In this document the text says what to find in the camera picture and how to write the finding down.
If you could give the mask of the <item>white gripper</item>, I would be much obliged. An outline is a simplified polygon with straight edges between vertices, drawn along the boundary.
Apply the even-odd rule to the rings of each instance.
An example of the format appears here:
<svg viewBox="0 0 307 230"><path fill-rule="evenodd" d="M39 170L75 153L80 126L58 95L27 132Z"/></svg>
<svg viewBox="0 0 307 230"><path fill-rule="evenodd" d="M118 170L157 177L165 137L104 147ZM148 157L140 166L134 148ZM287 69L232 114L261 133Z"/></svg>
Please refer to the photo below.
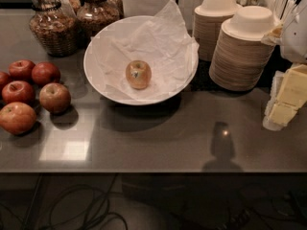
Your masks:
<svg viewBox="0 0 307 230"><path fill-rule="evenodd" d="M265 109L263 127L279 131L286 127L307 103L307 0L301 0L281 25L264 34L261 42L280 44L283 58L293 63L285 72L276 71L270 100Z"/></svg>

